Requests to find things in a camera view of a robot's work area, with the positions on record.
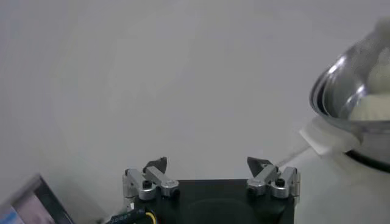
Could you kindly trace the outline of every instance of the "metal bracket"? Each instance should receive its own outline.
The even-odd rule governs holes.
[[[254,196],[264,195],[267,185],[278,178],[278,168],[272,164],[264,164],[263,170],[247,181],[247,191]]]
[[[287,167],[280,177],[271,183],[271,194],[276,198],[288,198],[290,195],[299,199],[300,173],[296,168]]]
[[[145,170],[145,177],[153,181],[161,189],[161,194],[164,197],[179,196],[179,182],[177,180],[169,179],[165,174],[154,166],[149,166]]]
[[[138,196],[141,200],[151,200],[156,196],[156,185],[145,179],[140,171],[128,169],[125,172],[123,194],[125,198]]]

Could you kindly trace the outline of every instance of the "screw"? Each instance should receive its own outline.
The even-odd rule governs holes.
[[[275,181],[275,185],[278,186],[278,187],[284,187],[285,186],[285,181],[281,178],[277,179]]]
[[[152,188],[152,182],[150,182],[149,180],[144,180],[142,182],[142,188],[143,189],[150,189],[150,188]]]

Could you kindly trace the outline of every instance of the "stainless steel bowl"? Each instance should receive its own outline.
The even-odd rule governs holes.
[[[390,121],[350,121],[349,114],[359,100],[370,93],[367,78],[380,52],[390,46],[373,32],[342,54],[323,72],[310,93],[310,105],[335,127],[354,134],[361,147],[358,153],[390,164]]]

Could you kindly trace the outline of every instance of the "laptop screen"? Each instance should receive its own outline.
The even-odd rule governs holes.
[[[0,224],[73,224],[44,182],[35,177],[0,207]]]

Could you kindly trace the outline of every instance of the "yellow wire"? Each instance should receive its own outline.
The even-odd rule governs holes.
[[[151,212],[146,212],[145,215],[149,216],[153,220],[153,224],[157,224],[156,217]]]

